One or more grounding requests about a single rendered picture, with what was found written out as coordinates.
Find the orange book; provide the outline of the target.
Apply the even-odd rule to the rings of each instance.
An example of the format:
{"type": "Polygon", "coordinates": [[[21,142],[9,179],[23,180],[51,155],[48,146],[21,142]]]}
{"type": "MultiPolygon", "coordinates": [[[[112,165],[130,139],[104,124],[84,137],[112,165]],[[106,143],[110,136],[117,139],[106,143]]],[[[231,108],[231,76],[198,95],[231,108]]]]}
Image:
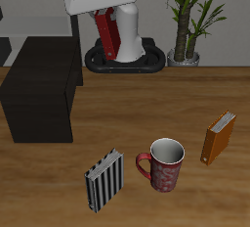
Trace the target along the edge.
{"type": "Polygon", "coordinates": [[[228,146],[236,114],[225,111],[208,128],[200,160],[210,165],[228,146]]]}

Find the black white striped book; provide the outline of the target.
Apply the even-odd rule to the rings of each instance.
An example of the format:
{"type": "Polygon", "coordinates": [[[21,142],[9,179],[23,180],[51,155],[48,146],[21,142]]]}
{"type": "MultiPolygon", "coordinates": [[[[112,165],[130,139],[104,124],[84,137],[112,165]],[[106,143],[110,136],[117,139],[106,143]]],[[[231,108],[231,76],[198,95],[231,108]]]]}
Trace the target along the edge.
{"type": "Polygon", "coordinates": [[[98,212],[124,186],[124,155],[112,149],[84,176],[89,208],[98,212]]]}

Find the pot plant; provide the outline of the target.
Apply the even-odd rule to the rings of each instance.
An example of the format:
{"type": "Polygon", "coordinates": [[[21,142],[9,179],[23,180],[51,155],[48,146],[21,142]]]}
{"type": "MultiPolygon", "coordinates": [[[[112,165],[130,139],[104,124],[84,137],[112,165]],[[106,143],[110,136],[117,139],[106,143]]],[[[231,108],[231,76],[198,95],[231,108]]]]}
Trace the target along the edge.
{"type": "Polygon", "coordinates": [[[224,4],[218,6],[211,14],[208,14],[213,0],[173,0],[177,7],[172,7],[175,15],[173,20],[178,24],[175,48],[167,54],[169,67],[197,67],[200,56],[194,51],[196,40],[199,36],[209,35],[206,29],[213,23],[224,21],[226,17],[220,17],[224,4]]]}

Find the dark wooden cabinet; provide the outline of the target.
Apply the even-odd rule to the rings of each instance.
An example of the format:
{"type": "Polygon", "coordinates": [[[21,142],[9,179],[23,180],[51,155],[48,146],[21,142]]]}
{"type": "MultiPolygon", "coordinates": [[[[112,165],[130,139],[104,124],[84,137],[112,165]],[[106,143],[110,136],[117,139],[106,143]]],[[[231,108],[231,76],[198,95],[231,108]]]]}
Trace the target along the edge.
{"type": "Polygon", "coordinates": [[[70,36],[29,36],[0,85],[16,143],[71,143],[70,113],[83,84],[78,19],[70,36]]]}

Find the red patterned mug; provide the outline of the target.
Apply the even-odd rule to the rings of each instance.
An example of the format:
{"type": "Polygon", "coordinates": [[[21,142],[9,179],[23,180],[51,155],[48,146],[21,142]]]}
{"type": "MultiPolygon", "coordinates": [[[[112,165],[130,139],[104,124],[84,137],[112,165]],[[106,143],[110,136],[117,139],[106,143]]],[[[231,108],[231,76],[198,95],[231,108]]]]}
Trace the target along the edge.
{"type": "Polygon", "coordinates": [[[151,144],[149,154],[137,155],[136,167],[150,181],[154,190],[168,193],[176,186],[184,157],[185,149],[178,141],[161,138],[151,144]],[[146,172],[140,166],[143,159],[149,161],[150,172],[146,172]]]}

